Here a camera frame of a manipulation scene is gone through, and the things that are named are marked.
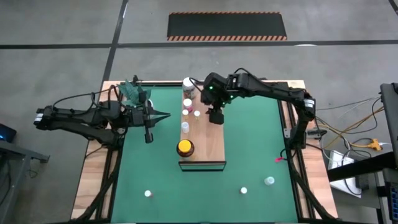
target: wooden platform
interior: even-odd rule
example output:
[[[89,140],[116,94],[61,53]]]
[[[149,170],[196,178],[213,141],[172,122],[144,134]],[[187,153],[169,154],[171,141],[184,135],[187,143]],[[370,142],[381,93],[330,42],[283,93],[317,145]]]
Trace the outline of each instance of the wooden platform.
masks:
[[[200,92],[195,89],[196,97],[192,100],[193,111],[184,116],[181,113],[181,122],[188,122],[189,132],[181,131],[181,140],[188,139],[195,146],[195,151],[190,156],[191,162],[225,161],[224,152],[224,125],[209,122],[206,114],[208,106],[200,102]],[[200,111],[199,119],[193,115]]]
[[[116,85],[121,83],[122,81],[108,81],[104,82],[103,90],[108,89],[111,85]],[[303,80],[272,80],[268,82],[287,82],[289,86],[294,88],[305,88]],[[164,83],[175,83],[175,81],[164,81]],[[107,93],[102,93],[100,95],[99,100],[104,101],[107,99]],[[114,94],[111,95],[111,99],[115,100],[116,97]],[[291,123],[289,121],[289,115],[287,113],[287,104],[282,103],[284,109],[284,117],[286,120],[287,128],[291,127]],[[311,122],[308,125],[308,128],[311,129],[315,126],[314,122]],[[319,146],[319,142],[314,139],[308,140],[308,143]],[[91,151],[94,151],[99,147],[99,144],[96,141],[90,141],[88,144],[87,154]],[[78,186],[78,190],[76,193],[76,199],[73,206],[71,218],[79,217],[86,209],[87,206],[95,198],[96,194],[100,190],[101,187],[101,178],[103,176],[104,165],[106,160],[106,149],[99,150],[98,152],[92,154],[89,158],[87,158],[83,164],[83,169],[80,177],[80,182]],[[113,152],[113,159],[116,158],[117,152]],[[334,217],[337,217],[337,211],[335,202],[333,200],[333,196],[331,193],[331,188],[329,185],[328,176],[326,173],[326,167],[323,163],[322,152],[313,147],[307,146],[303,150],[303,158],[305,163],[305,169],[307,171],[308,182],[311,191],[314,193],[318,201],[324,206],[324,208]],[[103,217],[106,217],[108,214],[108,205],[109,205],[109,192],[107,193],[107,197],[105,198],[105,204],[103,208]],[[308,209],[305,201],[305,196],[302,191],[299,192],[301,207],[303,210],[304,217],[308,217]]]

